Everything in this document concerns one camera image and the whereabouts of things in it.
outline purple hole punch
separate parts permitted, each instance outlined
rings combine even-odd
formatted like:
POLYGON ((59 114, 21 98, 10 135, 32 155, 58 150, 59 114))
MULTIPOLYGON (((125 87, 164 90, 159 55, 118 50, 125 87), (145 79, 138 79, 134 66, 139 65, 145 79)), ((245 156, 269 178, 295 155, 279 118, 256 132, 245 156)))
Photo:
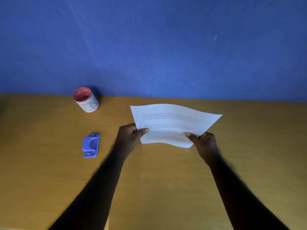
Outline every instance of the purple hole punch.
POLYGON ((99 135, 91 134, 83 139, 82 150, 84 151, 84 157, 96 157, 99 144, 99 135))

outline cylindrical container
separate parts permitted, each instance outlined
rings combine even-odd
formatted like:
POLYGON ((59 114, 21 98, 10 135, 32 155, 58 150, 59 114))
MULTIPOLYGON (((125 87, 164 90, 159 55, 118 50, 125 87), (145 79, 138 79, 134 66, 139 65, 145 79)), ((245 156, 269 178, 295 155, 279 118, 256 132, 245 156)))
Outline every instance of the cylindrical container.
POLYGON ((72 98, 87 113, 95 112, 99 107, 97 99, 89 88, 83 87, 77 89, 72 95, 72 98))

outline forearm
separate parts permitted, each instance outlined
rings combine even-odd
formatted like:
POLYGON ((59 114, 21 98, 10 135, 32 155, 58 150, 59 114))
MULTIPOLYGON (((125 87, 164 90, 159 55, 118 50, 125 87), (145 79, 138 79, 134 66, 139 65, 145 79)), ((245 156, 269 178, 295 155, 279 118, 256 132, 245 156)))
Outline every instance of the forearm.
POLYGON ((251 193, 222 158, 210 165, 210 169, 235 230, 288 229, 251 193))
POLYGON ((112 151, 84 189, 51 229, 103 229, 111 207, 113 194, 121 173, 124 158, 112 151))

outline white sheet of paper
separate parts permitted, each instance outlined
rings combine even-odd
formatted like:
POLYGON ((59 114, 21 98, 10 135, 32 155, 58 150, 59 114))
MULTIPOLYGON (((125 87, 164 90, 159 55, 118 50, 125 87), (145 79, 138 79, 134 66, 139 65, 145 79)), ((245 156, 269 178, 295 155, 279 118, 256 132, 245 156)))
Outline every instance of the white sheet of paper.
POLYGON ((141 143, 168 143, 189 148, 186 132, 202 135, 222 115, 205 113, 173 104, 130 106, 137 129, 149 128, 141 143))

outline blue wall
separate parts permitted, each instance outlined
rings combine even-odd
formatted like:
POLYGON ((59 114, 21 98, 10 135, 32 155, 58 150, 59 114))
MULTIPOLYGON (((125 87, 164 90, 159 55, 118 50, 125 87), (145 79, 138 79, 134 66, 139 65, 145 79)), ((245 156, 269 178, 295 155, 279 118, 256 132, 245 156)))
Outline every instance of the blue wall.
POLYGON ((307 101, 306 0, 0 0, 0 92, 307 101))

